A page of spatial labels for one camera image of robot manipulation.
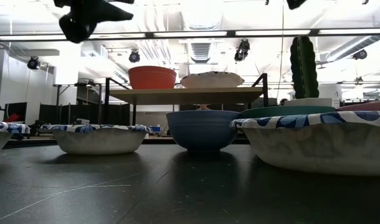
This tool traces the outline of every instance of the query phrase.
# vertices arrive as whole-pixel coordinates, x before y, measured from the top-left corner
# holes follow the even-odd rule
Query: ceiling
[[[95,33],[145,32],[188,30],[190,26],[218,24],[216,29],[301,29],[338,27],[380,27],[380,1],[308,0],[299,9],[290,11],[285,1],[270,0],[136,0],[134,5],[112,4],[132,12],[132,21],[105,22]],[[0,35],[61,33],[58,18],[67,8],[54,7],[53,0],[0,0]],[[312,37],[317,60],[358,37]],[[260,73],[268,73],[269,82],[291,82],[290,44],[292,38],[252,38],[249,56],[242,62],[234,61],[240,39],[203,40],[211,44],[207,64],[195,64],[191,59],[195,40],[121,40],[96,41],[109,51],[108,57],[122,70],[140,65],[160,65],[175,68],[178,79],[189,74],[211,70],[235,72],[247,83],[256,81]],[[66,42],[13,43],[12,49],[59,49]],[[141,60],[128,60],[132,49],[140,51]],[[353,81],[363,76],[364,81],[380,80],[380,41],[364,48],[368,57],[352,60],[344,57],[322,65],[318,70],[320,82]]]

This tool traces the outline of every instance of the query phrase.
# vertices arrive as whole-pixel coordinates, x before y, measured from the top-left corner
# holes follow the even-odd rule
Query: white paper bowl
[[[232,72],[204,72],[190,74],[181,79],[186,88],[228,88],[243,84],[244,79]]]
[[[28,134],[29,127],[25,124],[0,122],[0,152],[13,134]]]
[[[43,125],[53,132],[61,150],[69,154],[107,155],[136,151],[147,133],[146,126]]]
[[[380,111],[238,119],[266,163],[292,170],[380,175]]]

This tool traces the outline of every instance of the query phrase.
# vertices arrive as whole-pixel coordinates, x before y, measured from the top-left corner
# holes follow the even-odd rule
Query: green cactus
[[[318,98],[316,55],[308,36],[294,38],[291,45],[291,71],[295,98]]]

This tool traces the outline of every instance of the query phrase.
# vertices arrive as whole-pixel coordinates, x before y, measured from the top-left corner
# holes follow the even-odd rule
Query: black table
[[[176,145],[70,156],[58,146],[0,155],[0,223],[380,223],[380,177],[272,167],[250,146],[189,155]]]

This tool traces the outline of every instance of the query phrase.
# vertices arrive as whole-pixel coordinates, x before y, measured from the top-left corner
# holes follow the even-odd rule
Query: orange bowl
[[[132,89],[173,88],[176,72],[157,66],[140,66],[129,69],[129,81]]]

